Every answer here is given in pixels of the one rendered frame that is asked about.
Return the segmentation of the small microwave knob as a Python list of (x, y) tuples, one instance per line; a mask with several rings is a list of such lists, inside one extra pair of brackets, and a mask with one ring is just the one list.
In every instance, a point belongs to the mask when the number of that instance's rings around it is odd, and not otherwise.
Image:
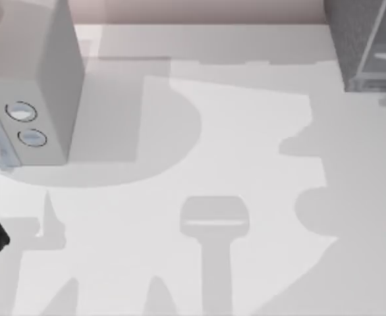
[(20, 131), (17, 136), (20, 142), (28, 147), (43, 147), (47, 143), (47, 136), (34, 128)]

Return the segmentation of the large microwave knob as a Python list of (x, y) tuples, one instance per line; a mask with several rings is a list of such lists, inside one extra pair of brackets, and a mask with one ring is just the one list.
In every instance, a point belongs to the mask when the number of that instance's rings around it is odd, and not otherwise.
[(5, 105), (6, 114), (18, 122), (32, 122), (38, 117), (34, 106), (24, 101), (16, 101)]

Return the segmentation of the pale microwave oven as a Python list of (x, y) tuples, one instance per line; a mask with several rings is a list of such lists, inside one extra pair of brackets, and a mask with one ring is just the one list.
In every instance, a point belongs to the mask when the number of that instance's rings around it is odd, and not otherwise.
[[(0, 0), (0, 169), (67, 162), (84, 75), (69, 0)], [(16, 101), (38, 117), (10, 118), (5, 105)], [(43, 147), (18, 139), (31, 128), (47, 136)]]

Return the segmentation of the grey cabinet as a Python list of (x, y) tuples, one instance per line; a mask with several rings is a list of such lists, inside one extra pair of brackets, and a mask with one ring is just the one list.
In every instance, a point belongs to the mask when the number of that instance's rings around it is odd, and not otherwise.
[(386, 93), (386, 0), (323, 0), (346, 92)]

